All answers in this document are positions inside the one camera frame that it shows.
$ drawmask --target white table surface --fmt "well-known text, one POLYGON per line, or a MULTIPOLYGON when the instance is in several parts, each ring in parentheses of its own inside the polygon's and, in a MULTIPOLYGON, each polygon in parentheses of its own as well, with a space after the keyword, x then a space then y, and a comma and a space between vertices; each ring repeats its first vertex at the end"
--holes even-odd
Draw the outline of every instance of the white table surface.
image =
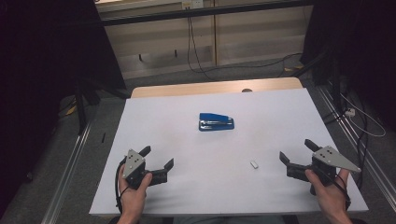
MULTIPOLYGON (((306 89, 129 99, 90 214, 119 213, 114 178, 129 148, 151 146, 146 168, 162 169, 172 158, 168 183, 148 188, 144 214, 269 215, 319 211, 310 183, 286 176, 279 151, 307 165, 305 138, 325 147, 331 139, 306 89), (199 113, 234 119, 235 129, 199 132, 199 113), (250 161, 259 165, 254 169, 250 161)), ((352 178, 349 211, 368 207, 352 178)))

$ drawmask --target hand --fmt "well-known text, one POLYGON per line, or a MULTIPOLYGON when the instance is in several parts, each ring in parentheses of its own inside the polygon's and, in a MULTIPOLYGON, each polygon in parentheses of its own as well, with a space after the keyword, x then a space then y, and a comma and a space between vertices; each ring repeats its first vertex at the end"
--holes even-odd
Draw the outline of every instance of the hand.
MULTIPOLYGON (((312 170, 305 170, 305 175, 314 186, 320 209, 330 222, 332 224, 352 223, 347 216, 346 198, 343 192, 335 185, 324 187, 318 176, 312 170)), ((335 178, 335 182, 346 189, 347 186, 345 186, 345 184, 347 183, 348 175, 348 170, 341 169, 338 176, 335 178)))
MULTIPOLYGON (((124 170, 124 165, 121 166, 119 172, 119 191, 128 188, 128 182, 124 178, 122 178, 122 173, 124 170)), ((122 203, 122 214, 118 223, 137 223, 139 218, 142 215, 143 208, 145 207, 146 200, 146 189, 149 187, 149 183, 151 182, 152 174, 148 173, 142 180, 139 189, 131 189, 128 188, 121 195, 121 203, 122 203)))

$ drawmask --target wooden panel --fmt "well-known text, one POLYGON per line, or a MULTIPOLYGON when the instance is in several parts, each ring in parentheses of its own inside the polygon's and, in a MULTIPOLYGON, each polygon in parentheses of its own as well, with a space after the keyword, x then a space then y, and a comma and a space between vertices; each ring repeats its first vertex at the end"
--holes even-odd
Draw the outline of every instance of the wooden panel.
POLYGON ((131 97, 178 96, 194 94, 211 94, 225 92, 275 91, 301 89, 303 86, 296 77, 252 79, 223 82, 192 83, 167 86, 139 87, 134 89, 131 97))

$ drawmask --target metal rail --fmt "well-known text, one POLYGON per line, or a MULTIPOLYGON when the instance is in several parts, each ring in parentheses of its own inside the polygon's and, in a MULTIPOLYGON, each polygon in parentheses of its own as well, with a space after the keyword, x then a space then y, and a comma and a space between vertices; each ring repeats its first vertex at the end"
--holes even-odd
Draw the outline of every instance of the metal rail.
MULTIPOLYGON (((328 91, 324 91, 323 89, 319 89, 320 96, 323 98, 324 102, 326 103, 327 107, 331 111, 335 111, 334 117, 338 118, 339 114, 336 112, 335 107, 332 104, 332 95, 328 91)), ((350 124, 349 120, 345 118, 340 118, 338 124, 340 125, 341 129, 344 131, 346 137, 348 138, 349 142, 353 146, 353 148, 358 152, 356 148, 357 139, 359 139, 358 133, 355 131, 353 126, 350 124)), ((360 152, 361 155, 364 155, 364 149, 366 149, 366 145, 361 143, 360 152)), ((376 162, 370 151, 366 151, 366 168, 369 171, 371 177, 378 185, 384 196, 389 202, 389 205, 392 207, 393 211, 396 212, 396 188, 393 183, 389 180, 387 175, 381 169, 379 164, 376 162)))
POLYGON ((78 164, 79 156, 88 139, 88 135, 90 133, 92 126, 92 121, 94 120, 96 111, 97 108, 95 108, 94 111, 92 112, 92 118, 85 126, 85 129, 83 130, 82 134, 78 136, 72 155, 70 156, 69 162, 67 163, 66 168, 64 169, 64 174, 62 175, 61 181, 54 195, 52 196, 52 199, 49 203, 49 208, 47 209, 47 212, 44 215, 43 220, 41 221, 42 224, 54 224, 58 219, 70 183, 72 182, 72 178, 78 164))
POLYGON ((259 11, 259 10, 268 10, 268 9, 277 9, 277 8, 287 8, 287 7, 305 7, 305 6, 313 5, 314 2, 315 2, 314 0, 284 0, 284 1, 274 1, 274 2, 228 6, 228 7, 206 7, 206 8, 196 8, 191 10, 161 12, 161 13, 147 14, 141 16, 108 18, 108 19, 102 19, 101 21, 78 21, 73 23, 62 24, 61 27, 63 28, 64 27, 68 27, 68 28, 98 27, 98 26, 123 25, 123 24, 139 23, 146 21, 166 21, 166 20, 174 20, 181 18, 212 16, 212 15, 229 14, 229 13, 237 13, 237 12, 249 12, 249 11, 259 11))

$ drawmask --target black cable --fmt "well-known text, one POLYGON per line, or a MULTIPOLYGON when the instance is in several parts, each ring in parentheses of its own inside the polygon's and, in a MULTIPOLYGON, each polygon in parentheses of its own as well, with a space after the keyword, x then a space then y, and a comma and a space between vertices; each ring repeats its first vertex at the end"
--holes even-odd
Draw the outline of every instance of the black cable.
POLYGON ((188 22, 189 22, 189 48, 188 48, 188 53, 187 53, 187 62, 189 64, 189 68, 194 73, 203 73, 208 79, 213 80, 213 81, 218 81, 218 80, 215 80, 212 77, 209 77, 206 74, 207 72, 212 72, 212 71, 220 70, 220 69, 228 69, 228 68, 262 68, 262 67, 275 65, 277 63, 283 63, 283 62, 285 62, 286 59, 288 59, 288 58, 290 58, 292 56, 296 56, 296 55, 301 55, 302 54, 302 53, 289 54, 289 55, 286 55, 285 57, 283 57, 283 59, 281 59, 281 60, 279 60, 279 61, 277 61, 275 63, 268 63, 268 64, 263 64, 263 65, 235 65, 235 66, 226 66, 226 67, 215 67, 215 68, 204 70, 202 68, 201 64, 200 64, 200 61, 199 61, 199 58, 198 58, 198 54, 197 54, 197 51, 196 51, 196 45, 195 45, 195 40, 194 40, 194 33, 193 33, 193 27, 192 27, 191 18, 188 18, 188 22), (190 42, 191 42, 191 39, 192 39, 192 43, 194 45, 195 57, 197 59, 197 62, 198 62, 199 68, 200 68, 198 71, 191 67, 191 62, 190 62, 190 50, 191 50, 190 42))
POLYGON ((341 187, 336 181, 335 179, 332 179, 330 176, 328 176, 325 172, 323 172, 322 170, 320 170, 318 167, 313 166, 312 167, 314 171, 319 171, 322 175, 324 175, 329 181, 332 182, 332 184, 334 184, 339 190, 341 190, 341 192, 344 194, 344 197, 346 198, 346 210, 349 208, 351 201, 350 201, 350 197, 347 194, 347 185, 346 182, 343 180, 343 178, 339 177, 342 182, 345 184, 345 188, 341 187))
POLYGON ((363 130, 365 131, 365 132, 361 132, 361 136, 358 139, 358 141, 360 142, 361 139, 363 138, 363 136, 366 135, 365 143, 364 143, 364 146, 363 146, 364 150, 363 150, 363 156, 362 157, 361 157, 361 154, 360 154, 360 148, 358 147, 358 155, 359 155, 359 159, 361 160, 361 172, 359 173, 359 177, 358 177, 358 180, 357 180, 357 186, 358 186, 358 189, 361 189, 361 187, 363 186, 363 169, 364 169, 364 163, 366 161, 367 148, 368 148, 368 143, 369 143, 369 136, 367 134, 367 131, 368 131, 367 130, 367 128, 368 128, 368 120, 367 120, 367 115, 365 113, 365 105, 362 102, 362 100, 359 97, 359 95, 358 95, 358 99, 359 99, 359 102, 360 102, 360 105, 361 105, 361 110, 364 112, 363 117, 362 117, 361 112, 358 110, 358 115, 359 115, 359 117, 361 118, 361 120, 363 122, 363 125, 364 125, 363 130))
POLYGON ((283 73, 285 72, 285 61, 289 58, 291 58, 292 56, 296 56, 296 55, 301 55, 302 53, 295 53, 295 54, 289 54, 286 55, 285 57, 283 57, 282 59, 282 72, 277 76, 277 77, 281 77, 283 75, 283 73))
POLYGON ((191 71, 192 71, 192 72, 196 72, 195 70, 192 69, 191 64, 190 64, 190 42, 191 42, 191 38, 192 38, 192 44, 194 45, 195 57, 196 57, 196 59, 197 59, 198 66, 199 66, 199 68, 200 68, 200 70, 201 70, 200 73, 204 73, 204 75, 205 75, 208 79, 210 79, 210 80, 212 80, 212 81, 218 81, 218 80, 215 80, 214 78, 211 78, 210 76, 208 76, 208 75, 206 74, 206 72, 204 71, 204 69, 202 68, 201 63, 199 62, 198 53, 197 53, 197 48, 196 48, 196 46, 195 46, 194 32, 193 32, 193 28, 192 28, 192 21, 191 21, 191 18, 190 18, 190 17, 188 17, 187 20, 188 20, 188 22, 189 22, 189 49, 188 49, 188 52, 187 52, 187 61, 188 61, 188 63, 189 63, 189 67, 190 67, 191 71))
POLYGON ((127 190, 127 189, 129 188, 129 187, 128 187, 127 189, 125 189, 125 190, 121 193, 121 195, 119 195, 119 173, 120 173, 121 166, 122 166, 123 164, 125 164, 125 162, 126 162, 126 157, 124 157, 124 159, 120 162, 119 167, 117 167, 117 172, 116 172, 116 183, 115 183, 115 188, 116 188, 116 202, 117 202, 116 206, 119 208, 121 214, 122 214, 121 196, 122 196, 122 193, 123 193, 125 190, 127 190))

